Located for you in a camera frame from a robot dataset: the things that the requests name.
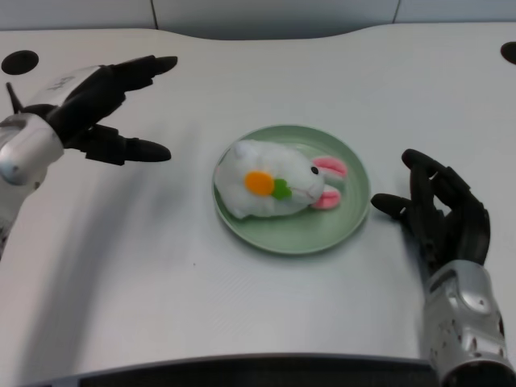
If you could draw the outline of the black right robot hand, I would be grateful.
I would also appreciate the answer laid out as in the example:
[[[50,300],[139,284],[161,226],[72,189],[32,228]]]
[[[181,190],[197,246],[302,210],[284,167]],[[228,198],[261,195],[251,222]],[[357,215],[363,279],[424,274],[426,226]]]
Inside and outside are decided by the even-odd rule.
[[[410,197],[377,193],[372,205],[414,238],[430,274],[453,260],[483,265],[490,236],[489,212],[451,167],[414,149],[402,153],[410,170]]]

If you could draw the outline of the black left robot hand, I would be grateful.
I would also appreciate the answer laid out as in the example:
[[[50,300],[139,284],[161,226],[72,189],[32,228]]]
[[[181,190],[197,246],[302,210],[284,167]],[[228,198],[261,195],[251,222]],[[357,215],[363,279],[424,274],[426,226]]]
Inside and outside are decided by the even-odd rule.
[[[24,106],[12,84],[6,88],[15,113],[41,117],[65,148],[85,153],[89,160],[123,165],[127,161],[157,163],[171,159],[164,145],[138,138],[125,138],[113,127],[99,122],[114,113],[126,93],[146,88],[153,78],[173,69],[176,56],[145,56],[121,64],[92,66],[67,75],[43,89],[43,98]]]

